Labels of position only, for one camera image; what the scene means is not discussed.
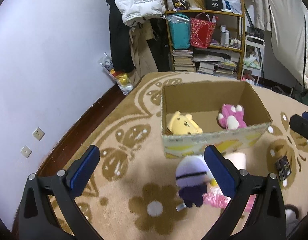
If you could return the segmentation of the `black tissue pack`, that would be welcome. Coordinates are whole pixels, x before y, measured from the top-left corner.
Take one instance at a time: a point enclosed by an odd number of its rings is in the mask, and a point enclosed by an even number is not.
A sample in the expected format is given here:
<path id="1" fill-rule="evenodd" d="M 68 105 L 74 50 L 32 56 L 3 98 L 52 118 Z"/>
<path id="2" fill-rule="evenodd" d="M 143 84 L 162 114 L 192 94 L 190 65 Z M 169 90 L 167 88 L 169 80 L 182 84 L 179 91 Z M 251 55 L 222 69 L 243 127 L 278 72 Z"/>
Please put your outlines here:
<path id="1" fill-rule="evenodd" d="M 291 175 L 291 167 L 286 155 L 280 157 L 275 162 L 280 181 L 286 180 Z"/>

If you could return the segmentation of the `pink plush bear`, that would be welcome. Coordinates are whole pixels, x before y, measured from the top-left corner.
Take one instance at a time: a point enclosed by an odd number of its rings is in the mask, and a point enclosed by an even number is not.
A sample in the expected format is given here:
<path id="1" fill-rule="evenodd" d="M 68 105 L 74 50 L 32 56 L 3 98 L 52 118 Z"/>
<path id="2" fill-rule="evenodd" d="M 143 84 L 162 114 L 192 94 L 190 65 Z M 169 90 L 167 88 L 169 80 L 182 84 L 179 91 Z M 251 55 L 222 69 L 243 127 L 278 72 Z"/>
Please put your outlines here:
<path id="1" fill-rule="evenodd" d="M 217 117 L 219 125 L 226 130 L 236 130 L 246 128 L 247 124 L 243 120 L 244 110 L 242 105 L 223 104 Z"/>

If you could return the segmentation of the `purple plush doll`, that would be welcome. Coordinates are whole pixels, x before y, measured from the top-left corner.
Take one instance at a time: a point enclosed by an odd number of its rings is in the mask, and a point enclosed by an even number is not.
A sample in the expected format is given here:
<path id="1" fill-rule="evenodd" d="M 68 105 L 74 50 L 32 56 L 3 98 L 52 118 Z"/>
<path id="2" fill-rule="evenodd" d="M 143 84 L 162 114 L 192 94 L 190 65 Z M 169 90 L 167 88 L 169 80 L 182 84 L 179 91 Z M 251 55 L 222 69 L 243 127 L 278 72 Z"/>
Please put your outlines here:
<path id="1" fill-rule="evenodd" d="M 188 208 L 201 207 L 207 184 L 214 179 L 202 155 L 188 155 L 176 167 L 175 182 L 178 195 Z"/>

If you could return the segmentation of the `yellow plush dog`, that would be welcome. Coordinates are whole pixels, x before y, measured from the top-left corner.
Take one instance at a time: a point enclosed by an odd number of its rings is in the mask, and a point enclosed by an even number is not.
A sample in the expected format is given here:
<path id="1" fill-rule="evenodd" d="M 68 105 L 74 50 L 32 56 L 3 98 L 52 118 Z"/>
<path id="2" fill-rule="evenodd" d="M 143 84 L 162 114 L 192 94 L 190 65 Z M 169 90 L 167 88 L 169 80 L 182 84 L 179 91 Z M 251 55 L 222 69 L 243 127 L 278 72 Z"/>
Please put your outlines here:
<path id="1" fill-rule="evenodd" d="M 176 111 L 171 117 L 167 129 L 173 135 L 192 135 L 203 133 L 202 128 L 198 126 L 193 120 L 191 114 L 181 114 L 179 111 Z"/>

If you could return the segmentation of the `cardboard box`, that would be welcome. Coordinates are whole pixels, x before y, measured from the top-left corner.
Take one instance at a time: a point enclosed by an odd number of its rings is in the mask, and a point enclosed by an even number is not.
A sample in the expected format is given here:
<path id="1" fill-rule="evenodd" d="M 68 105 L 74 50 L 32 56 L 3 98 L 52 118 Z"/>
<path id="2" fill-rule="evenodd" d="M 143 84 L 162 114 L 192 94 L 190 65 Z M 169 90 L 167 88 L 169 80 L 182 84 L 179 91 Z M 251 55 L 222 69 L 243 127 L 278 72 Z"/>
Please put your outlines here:
<path id="1" fill-rule="evenodd" d="M 223 129 L 218 115 L 223 104 L 242 105 L 246 128 Z M 167 125 L 173 114 L 191 114 L 203 133 L 173 135 Z M 167 158 L 203 154 L 209 145 L 220 152 L 252 147 L 270 126 L 272 119 L 254 87 L 242 81 L 202 81 L 165 85 L 161 96 L 161 131 Z"/>

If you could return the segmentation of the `white rolling cart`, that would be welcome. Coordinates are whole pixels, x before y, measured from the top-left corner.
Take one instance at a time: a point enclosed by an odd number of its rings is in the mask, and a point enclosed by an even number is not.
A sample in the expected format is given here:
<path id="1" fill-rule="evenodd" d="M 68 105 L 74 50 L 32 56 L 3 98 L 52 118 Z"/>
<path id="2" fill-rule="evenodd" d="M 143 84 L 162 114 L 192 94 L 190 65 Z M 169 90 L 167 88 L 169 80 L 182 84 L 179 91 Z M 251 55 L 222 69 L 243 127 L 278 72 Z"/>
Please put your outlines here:
<path id="1" fill-rule="evenodd" d="M 246 35 L 241 81 L 250 85 L 258 85 L 263 71 L 263 55 L 265 41 L 259 37 Z"/>

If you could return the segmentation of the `white mattress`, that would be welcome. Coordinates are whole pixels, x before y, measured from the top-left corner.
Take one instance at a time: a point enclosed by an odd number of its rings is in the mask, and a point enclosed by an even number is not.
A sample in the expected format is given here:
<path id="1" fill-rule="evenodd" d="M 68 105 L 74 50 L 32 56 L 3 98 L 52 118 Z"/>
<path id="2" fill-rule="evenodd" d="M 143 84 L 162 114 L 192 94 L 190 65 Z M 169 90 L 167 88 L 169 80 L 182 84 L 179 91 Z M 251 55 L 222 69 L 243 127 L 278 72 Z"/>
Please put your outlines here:
<path id="1" fill-rule="evenodd" d="M 268 0 L 274 55 L 308 90 L 308 9 L 301 0 Z"/>

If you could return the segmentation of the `beige patterned rug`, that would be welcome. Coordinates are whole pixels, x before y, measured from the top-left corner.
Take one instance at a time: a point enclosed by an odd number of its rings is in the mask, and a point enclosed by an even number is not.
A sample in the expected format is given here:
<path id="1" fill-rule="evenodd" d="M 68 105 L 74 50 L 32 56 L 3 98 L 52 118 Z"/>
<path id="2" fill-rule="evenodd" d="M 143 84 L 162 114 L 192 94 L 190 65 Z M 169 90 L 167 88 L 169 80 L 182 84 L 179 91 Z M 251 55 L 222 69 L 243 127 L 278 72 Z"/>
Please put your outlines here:
<path id="1" fill-rule="evenodd" d="M 176 72 L 144 76 L 65 167 L 57 170 L 67 170 L 89 146 L 99 148 L 100 161 L 75 202 L 100 239 L 203 239 L 223 213 L 224 209 L 204 203 L 184 205 L 175 182 L 176 167 L 184 157 L 167 158 L 163 147 L 163 86 L 202 81 L 236 80 Z M 308 140 L 289 125 L 291 116 L 308 112 L 308 106 L 251 86 L 272 122 L 252 147 L 220 153 L 253 176 L 274 173 L 284 201 L 286 239 L 308 239 Z M 192 155 L 204 157 L 204 152 Z M 291 175 L 280 181 L 275 162 L 284 155 Z M 49 200 L 62 229 L 72 234 L 56 198 L 49 196 Z"/>

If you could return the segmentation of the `wooden bookshelf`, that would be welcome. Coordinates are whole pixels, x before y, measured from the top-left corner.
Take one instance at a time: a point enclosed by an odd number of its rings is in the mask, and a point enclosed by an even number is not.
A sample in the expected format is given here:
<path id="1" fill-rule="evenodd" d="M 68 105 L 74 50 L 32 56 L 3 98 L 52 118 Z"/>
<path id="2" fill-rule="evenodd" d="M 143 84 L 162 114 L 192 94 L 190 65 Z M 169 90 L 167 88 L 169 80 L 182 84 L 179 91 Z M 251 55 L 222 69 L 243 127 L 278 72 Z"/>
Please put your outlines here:
<path id="1" fill-rule="evenodd" d="M 230 51 L 232 65 L 213 66 L 213 73 L 240 79 L 245 45 L 244 1 L 239 0 L 240 10 L 221 9 L 223 0 L 208 0 L 208 9 L 167 11 L 166 20 L 171 69 L 198 70 L 198 53 L 208 49 Z"/>

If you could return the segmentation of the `red gift bag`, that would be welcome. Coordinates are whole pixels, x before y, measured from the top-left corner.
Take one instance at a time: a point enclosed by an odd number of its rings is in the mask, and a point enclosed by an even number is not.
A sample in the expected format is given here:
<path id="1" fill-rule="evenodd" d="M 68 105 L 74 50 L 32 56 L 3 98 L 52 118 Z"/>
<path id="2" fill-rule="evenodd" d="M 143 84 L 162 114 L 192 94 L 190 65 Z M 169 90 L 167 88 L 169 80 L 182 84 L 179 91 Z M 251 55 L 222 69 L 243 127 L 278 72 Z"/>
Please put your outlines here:
<path id="1" fill-rule="evenodd" d="M 192 47 L 206 49 L 210 46 L 218 17 L 212 18 L 204 12 L 190 18 L 190 44 Z"/>

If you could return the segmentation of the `black box with 40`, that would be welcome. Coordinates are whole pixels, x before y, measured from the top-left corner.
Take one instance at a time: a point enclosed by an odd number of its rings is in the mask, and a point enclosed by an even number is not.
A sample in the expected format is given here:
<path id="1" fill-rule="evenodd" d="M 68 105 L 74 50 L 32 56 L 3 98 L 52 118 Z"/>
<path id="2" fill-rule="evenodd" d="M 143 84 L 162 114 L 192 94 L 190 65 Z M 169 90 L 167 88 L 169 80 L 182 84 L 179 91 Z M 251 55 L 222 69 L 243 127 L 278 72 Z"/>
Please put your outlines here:
<path id="1" fill-rule="evenodd" d="M 205 8 L 207 10 L 221 11 L 223 9 L 222 0 L 205 0 Z"/>

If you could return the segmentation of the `teal bag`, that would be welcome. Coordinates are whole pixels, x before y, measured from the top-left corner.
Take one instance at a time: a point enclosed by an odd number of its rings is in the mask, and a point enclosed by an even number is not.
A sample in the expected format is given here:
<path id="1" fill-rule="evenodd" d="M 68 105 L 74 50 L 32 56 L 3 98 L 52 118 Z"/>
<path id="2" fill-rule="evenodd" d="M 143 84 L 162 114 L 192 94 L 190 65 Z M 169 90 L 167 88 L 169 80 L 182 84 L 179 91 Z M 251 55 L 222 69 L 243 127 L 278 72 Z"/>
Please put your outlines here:
<path id="1" fill-rule="evenodd" d="M 166 16 L 169 23 L 172 44 L 175 49 L 190 47 L 190 18 L 183 14 Z"/>

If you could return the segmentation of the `bag of toys on floor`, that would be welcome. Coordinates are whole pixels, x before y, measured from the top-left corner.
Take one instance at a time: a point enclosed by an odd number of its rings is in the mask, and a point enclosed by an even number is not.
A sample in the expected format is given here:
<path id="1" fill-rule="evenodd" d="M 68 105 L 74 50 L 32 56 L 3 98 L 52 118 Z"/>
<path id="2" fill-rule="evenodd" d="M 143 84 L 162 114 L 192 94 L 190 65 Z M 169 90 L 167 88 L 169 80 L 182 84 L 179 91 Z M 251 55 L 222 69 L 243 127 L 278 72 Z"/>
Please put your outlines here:
<path id="1" fill-rule="evenodd" d="M 121 92 L 124 95 L 128 95 L 134 89 L 133 84 L 124 71 L 116 72 L 114 70 L 114 65 L 110 55 L 105 53 L 104 57 L 100 58 L 98 63 L 103 68 L 103 70 L 117 83 L 119 89 L 121 89 Z"/>

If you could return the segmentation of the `black coat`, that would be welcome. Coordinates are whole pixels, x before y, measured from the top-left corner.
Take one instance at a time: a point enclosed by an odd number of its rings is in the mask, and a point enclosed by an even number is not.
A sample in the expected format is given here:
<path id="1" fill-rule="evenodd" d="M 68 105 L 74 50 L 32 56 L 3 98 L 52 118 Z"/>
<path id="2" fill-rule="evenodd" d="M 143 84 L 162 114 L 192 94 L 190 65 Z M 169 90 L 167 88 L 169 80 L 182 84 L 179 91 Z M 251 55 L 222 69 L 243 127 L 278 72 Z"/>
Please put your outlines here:
<path id="1" fill-rule="evenodd" d="M 129 44 L 129 27 L 122 21 L 122 14 L 115 0 L 106 0 L 109 5 L 110 52 L 114 70 L 130 73 L 135 66 Z"/>

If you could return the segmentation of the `lower wall socket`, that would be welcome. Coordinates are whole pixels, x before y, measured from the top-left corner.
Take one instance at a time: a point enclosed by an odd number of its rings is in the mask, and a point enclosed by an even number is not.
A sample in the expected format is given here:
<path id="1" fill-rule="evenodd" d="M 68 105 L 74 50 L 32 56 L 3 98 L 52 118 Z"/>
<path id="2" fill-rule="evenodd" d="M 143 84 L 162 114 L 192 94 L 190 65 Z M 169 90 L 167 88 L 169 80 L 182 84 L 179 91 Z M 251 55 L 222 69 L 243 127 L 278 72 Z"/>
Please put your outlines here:
<path id="1" fill-rule="evenodd" d="M 25 145 L 21 148 L 21 153 L 25 158 L 29 158 L 29 156 L 32 153 L 32 150 L 28 146 Z"/>

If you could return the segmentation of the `wall socket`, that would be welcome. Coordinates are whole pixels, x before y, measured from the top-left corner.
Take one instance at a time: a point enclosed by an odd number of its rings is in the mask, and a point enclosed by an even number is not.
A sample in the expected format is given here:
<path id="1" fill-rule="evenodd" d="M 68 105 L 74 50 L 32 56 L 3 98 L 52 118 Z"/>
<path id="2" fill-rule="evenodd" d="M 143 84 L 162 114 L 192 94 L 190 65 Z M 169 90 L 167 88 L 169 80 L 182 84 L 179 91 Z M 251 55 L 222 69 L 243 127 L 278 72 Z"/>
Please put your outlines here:
<path id="1" fill-rule="evenodd" d="M 41 129 L 40 127 L 37 127 L 37 128 L 35 129 L 35 131 L 32 133 L 32 135 L 33 135 L 38 141 L 40 141 L 40 140 L 44 137 L 45 133 L 42 131 L 42 129 Z"/>
<path id="2" fill-rule="evenodd" d="M 28 146 L 25 145 L 21 148 L 21 153 L 25 158 L 29 158 L 29 156 L 32 153 L 32 150 Z"/>

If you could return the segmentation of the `upper wall socket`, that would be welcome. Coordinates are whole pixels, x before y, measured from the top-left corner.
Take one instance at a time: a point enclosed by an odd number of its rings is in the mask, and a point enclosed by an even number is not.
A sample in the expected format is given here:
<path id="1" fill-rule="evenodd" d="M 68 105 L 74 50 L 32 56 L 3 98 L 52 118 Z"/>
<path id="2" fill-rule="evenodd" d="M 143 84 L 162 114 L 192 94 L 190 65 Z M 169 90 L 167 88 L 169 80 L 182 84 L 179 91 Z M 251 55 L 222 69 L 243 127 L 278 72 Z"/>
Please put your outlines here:
<path id="1" fill-rule="evenodd" d="M 45 133 L 42 131 L 42 129 L 41 129 L 40 127 L 37 127 L 37 128 L 35 129 L 35 131 L 32 133 L 32 135 L 33 135 L 38 141 L 40 141 L 40 140 L 44 137 Z"/>

